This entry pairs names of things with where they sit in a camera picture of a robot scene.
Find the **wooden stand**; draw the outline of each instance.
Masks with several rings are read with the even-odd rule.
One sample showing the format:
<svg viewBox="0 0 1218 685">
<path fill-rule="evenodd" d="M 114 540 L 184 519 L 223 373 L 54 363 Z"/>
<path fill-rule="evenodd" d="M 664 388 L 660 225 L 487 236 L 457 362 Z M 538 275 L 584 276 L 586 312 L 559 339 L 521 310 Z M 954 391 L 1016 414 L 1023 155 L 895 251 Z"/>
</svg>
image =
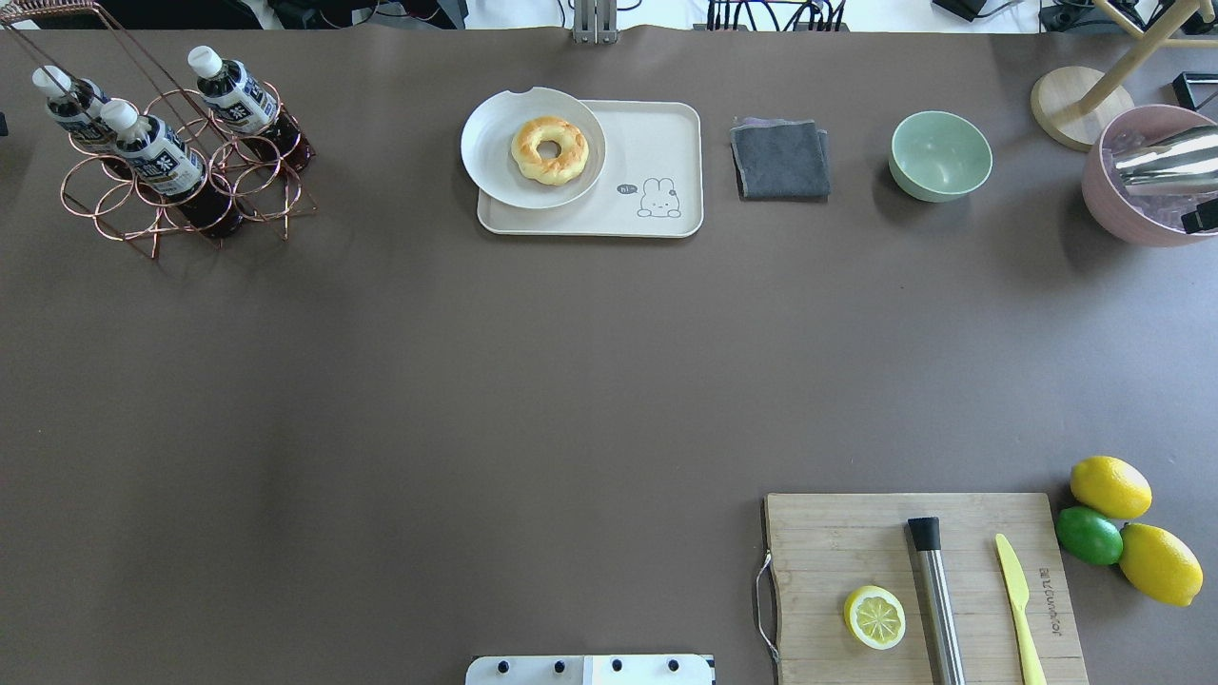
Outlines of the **wooden stand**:
<svg viewBox="0 0 1218 685">
<path fill-rule="evenodd" d="M 1169 48 L 1214 48 L 1214 40 L 1172 39 L 1184 22 L 1200 11 L 1213 20 L 1212 0 L 1179 0 L 1145 33 L 1133 26 L 1108 0 L 1095 0 L 1138 43 L 1125 52 L 1108 73 L 1086 67 L 1062 67 L 1040 77 L 1032 88 L 1032 113 L 1054 140 L 1073 150 L 1088 151 L 1100 139 L 1112 119 L 1134 107 L 1133 98 L 1121 84 L 1156 50 Z"/>
</svg>

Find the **bunny illustration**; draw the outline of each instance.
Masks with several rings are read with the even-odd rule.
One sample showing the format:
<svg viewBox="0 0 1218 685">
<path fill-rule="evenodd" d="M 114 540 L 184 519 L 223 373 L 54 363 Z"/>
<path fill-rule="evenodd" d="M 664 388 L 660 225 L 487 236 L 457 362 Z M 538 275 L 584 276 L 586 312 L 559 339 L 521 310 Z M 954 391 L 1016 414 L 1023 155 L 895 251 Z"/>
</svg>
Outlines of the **bunny illustration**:
<svg viewBox="0 0 1218 685">
<path fill-rule="evenodd" d="M 671 178 L 649 178 L 643 182 L 643 199 L 639 204 L 641 217 L 680 217 L 681 199 Z"/>
</svg>

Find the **gray towel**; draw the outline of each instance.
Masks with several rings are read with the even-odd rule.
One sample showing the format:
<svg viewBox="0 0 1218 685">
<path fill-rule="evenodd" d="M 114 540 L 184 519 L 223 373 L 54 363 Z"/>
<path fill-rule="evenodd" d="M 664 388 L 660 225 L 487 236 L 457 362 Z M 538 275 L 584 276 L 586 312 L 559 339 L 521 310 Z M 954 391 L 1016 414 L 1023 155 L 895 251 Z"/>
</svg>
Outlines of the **gray towel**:
<svg viewBox="0 0 1218 685">
<path fill-rule="evenodd" d="M 745 200 L 825 197 L 832 190 L 828 133 L 815 121 L 745 117 L 732 128 L 732 156 Z"/>
</svg>

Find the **bottle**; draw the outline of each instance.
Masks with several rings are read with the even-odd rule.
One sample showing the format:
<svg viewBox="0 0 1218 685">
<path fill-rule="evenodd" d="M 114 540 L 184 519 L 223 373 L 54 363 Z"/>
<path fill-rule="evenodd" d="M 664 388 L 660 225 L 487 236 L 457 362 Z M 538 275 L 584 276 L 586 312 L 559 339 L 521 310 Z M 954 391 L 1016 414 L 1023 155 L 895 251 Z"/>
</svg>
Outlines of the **bottle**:
<svg viewBox="0 0 1218 685">
<path fill-rule="evenodd" d="M 191 50 L 186 61 L 199 74 L 203 101 L 229 129 L 241 135 L 259 135 L 274 144 L 272 149 L 262 140 L 246 140 L 259 160 L 272 162 L 283 155 L 295 171 L 308 166 L 314 155 L 313 146 L 287 110 L 279 106 L 245 65 L 236 60 L 222 60 L 206 45 Z"/>
<path fill-rule="evenodd" d="M 117 132 L 118 154 L 153 190 L 177 202 L 186 221 L 203 235 L 225 238 L 241 225 L 236 201 L 208 183 L 199 154 L 186 147 L 164 121 L 141 115 L 123 100 L 102 105 L 101 118 Z"/>
<path fill-rule="evenodd" d="M 33 80 L 46 96 L 46 113 L 68 132 L 77 146 L 90 155 L 104 155 L 101 162 L 114 176 L 130 179 L 130 167 L 114 158 L 114 132 L 101 121 L 101 106 L 110 102 L 110 98 L 97 84 L 84 78 L 73 79 L 54 65 L 34 69 Z"/>
</svg>

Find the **white bottle cap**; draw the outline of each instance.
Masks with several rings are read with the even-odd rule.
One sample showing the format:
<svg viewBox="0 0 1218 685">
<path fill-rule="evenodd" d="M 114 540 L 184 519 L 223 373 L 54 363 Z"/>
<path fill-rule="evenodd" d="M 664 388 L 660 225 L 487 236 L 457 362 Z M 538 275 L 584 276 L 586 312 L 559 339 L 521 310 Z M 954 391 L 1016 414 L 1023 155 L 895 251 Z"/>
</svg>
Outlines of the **white bottle cap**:
<svg viewBox="0 0 1218 685">
<path fill-rule="evenodd" d="M 34 85 L 48 98 L 67 98 L 72 93 L 72 79 L 54 65 L 34 69 Z"/>
<path fill-rule="evenodd" d="M 200 45 L 191 50 L 190 55 L 186 55 L 186 62 L 190 63 L 190 68 L 195 69 L 195 73 L 200 78 L 212 78 L 224 68 L 224 60 L 220 60 L 216 50 L 206 45 Z"/>
<path fill-rule="evenodd" d="M 139 121 L 139 112 L 125 100 L 111 100 L 101 106 L 101 121 L 114 130 L 127 130 Z"/>
</svg>

